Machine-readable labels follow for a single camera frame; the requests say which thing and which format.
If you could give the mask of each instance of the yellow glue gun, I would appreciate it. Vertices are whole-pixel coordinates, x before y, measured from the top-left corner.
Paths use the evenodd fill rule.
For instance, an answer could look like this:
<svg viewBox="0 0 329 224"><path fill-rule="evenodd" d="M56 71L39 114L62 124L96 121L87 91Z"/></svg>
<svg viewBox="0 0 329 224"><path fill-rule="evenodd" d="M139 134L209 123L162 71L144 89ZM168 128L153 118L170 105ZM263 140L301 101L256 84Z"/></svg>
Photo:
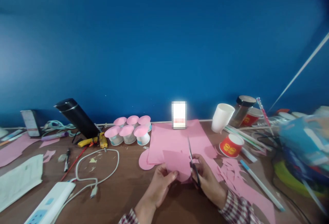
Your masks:
<svg viewBox="0 0 329 224"><path fill-rule="evenodd" d="M78 146L80 148L90 144L90 146L97 144L98 142L98 137L82 140L81 142L78 143ZM107 148L107 138L104 136L104 132L99 134L99 145L101 149Z"/></svg>

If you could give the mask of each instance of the power strip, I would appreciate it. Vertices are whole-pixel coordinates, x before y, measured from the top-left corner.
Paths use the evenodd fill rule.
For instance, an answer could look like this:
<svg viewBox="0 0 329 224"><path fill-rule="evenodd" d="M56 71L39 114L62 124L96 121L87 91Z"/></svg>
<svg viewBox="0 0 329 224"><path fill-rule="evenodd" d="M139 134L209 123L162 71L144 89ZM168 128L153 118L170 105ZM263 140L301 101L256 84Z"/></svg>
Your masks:
<svg viewBox="0 0 329 224"><path fill-rule="evenodd" d="M71 182L58 182L24 224L51 224L75 187Z"/></svg>

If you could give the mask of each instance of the smartphone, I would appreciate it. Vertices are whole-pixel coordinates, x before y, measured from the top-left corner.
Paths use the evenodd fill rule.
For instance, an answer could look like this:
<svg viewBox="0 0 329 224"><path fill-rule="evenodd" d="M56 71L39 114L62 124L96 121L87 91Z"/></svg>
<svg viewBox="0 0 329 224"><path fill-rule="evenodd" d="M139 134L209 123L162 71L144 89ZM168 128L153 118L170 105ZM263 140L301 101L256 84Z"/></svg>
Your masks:
<svg viewBox="0 0 329 224"><path fill-rule="evenodd" d="M171 102L171 126L173 129L186 129L186 101Z"/></svg>

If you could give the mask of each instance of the red stick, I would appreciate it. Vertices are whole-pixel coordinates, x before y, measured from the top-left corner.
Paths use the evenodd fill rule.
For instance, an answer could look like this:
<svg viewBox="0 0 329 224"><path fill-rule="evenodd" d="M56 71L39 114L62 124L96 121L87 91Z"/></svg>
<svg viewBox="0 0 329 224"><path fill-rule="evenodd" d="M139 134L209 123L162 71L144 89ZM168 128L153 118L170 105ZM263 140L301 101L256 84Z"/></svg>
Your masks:
<svg viewBox="0 0 329 224"><path fill-rule="evenodd" d="M63 178L61 179L60 182L63 181L63 179L66 177L66 175L69 173L69 171L71 170L71 168L73 168L73 166L75 165L75 163L79 160L79 158L81 157L81 155L83 154L83 152L85 152L85 150L88 148L88 146L86 146L83 151L80 153L80 155L75 159L75 161L73 162L73 164L70 166L70 168L68 169L68 171L64 174Z"/></svg>

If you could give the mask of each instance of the red plaid shirt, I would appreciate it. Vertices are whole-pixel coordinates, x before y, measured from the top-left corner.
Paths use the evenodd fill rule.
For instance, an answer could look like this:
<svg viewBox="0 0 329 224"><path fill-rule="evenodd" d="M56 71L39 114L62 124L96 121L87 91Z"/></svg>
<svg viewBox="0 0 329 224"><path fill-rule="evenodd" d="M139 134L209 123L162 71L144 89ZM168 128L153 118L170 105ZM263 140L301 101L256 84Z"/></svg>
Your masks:
<svg viewBox="0 0 329 224"><path fill-rule="evenodd" d="M260 220L254 214L254 208L243 197L239 198L231 191L228 191L227 200L224 208L218 210L219 213L230 224L261 224ZM133 209L128 215L124 215L119 224L138 224L137 217Z"/></svg>

